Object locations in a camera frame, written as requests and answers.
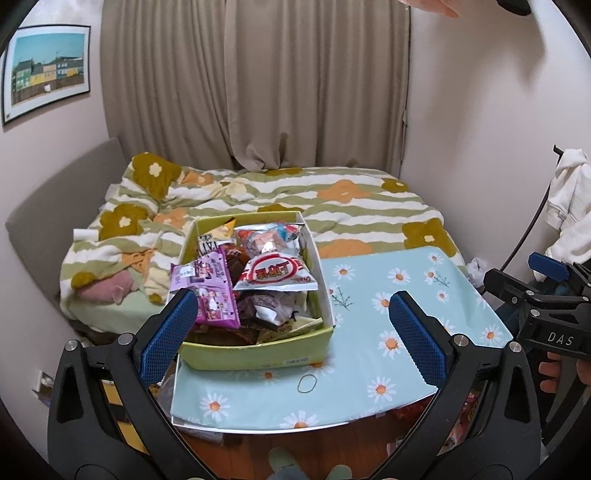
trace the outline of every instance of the yellow building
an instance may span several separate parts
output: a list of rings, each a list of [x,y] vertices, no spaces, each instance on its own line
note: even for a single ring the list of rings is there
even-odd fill
[[[29,86],[39,85],[40,83],[50,82],[56,79],[56,64],[39,65],[33,67]]]

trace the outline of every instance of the green striped bedding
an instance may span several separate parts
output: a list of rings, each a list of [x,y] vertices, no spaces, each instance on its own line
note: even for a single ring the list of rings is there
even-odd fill
[[[106,278],[133,261],[138,263],[130,268],[138,270],[134,274],[144,283],[140,290],[159,303],[165,298],[170,264],[179,262],[191,222],[227,213],[299,209],[323,258],[431,245],[456,265],[464,265],[443,228],[441,213],[425,205],[404,182],[377,170],[320,167],[237,173],[183,168],[157,200],[134,181],[131,163],[102,213],[125,204],[148,212],[138,221],[139,235],[74,242],[64,259],[61,305],[71,317],[68,304],[80,278]],[[127,219],[120,222],[128,224]],[[100,215],[89,228],[102,228]]]

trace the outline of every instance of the yellow box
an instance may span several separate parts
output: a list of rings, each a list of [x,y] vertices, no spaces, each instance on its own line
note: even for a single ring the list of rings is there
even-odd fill
[[[271,222],[304,224],[300,234],[303,258],[312,276],[318,282],[318,291],[308,294],[308,304],[311,312],[316,314],[314,317],[322,318],[324,326],[320,330],[305,335],[260,345],[212,346],[183,342],[179,350],[182,359],[196,370],[250,370],[321,362],[326,357],[333,333],[334,314],[322,274],[320,255],[310,229],[300,212],[240,213],[197,220],[183,255],[184,263],[192,260],[191,252],[196,251],[197,237],[201,233],[223,225],[230,218],[236,219],[236,226]]]

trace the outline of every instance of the framed picture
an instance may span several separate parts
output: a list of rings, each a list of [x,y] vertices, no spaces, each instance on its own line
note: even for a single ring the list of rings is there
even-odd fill
[[[19,28],[2,64],[2,124],[49,103],[90,92],[90,27]]]

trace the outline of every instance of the beige curtain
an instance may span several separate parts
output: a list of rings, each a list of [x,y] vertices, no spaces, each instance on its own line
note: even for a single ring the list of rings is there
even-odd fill
[[[109,133],[197,168],[398,174],[409,30],[397,0],[107,0]]]
[[[223,0],[106,0],[100,67],[109,135],[127,158],[152,151],[233,168]]]
[[[249,170],[398,174],[408,8],[391,0],[228,0],[230,143]]]

